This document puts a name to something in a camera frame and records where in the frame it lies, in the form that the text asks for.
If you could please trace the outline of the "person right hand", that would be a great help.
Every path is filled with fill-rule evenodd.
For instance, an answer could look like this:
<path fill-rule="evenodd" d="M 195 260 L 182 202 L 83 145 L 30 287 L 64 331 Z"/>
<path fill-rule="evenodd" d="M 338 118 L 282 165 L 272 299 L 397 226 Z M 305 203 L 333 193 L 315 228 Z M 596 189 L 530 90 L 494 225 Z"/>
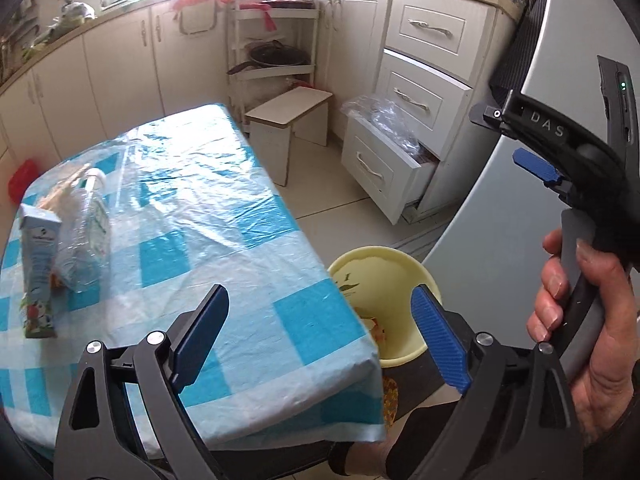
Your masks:
<path fill-rule="evenodd" d="M 535 309 L 526 323 L 529 336 L 536 342 L 547 341 L 561 325 L 562 302 L 570 288 L 560 261 L 562 232 L 550 232 L 542 246 L 551 258 L 541 270 Z M 598 252 L 580 240 L 576 258 L 582 273 L 599 289 L 605 312 L 589 364 L 570 385 L 584 443 L 590 445 L 616 425 L 634 396 L 632 369 L 639 345 L 637 306 L 629 273 L 615 255 Z"/>

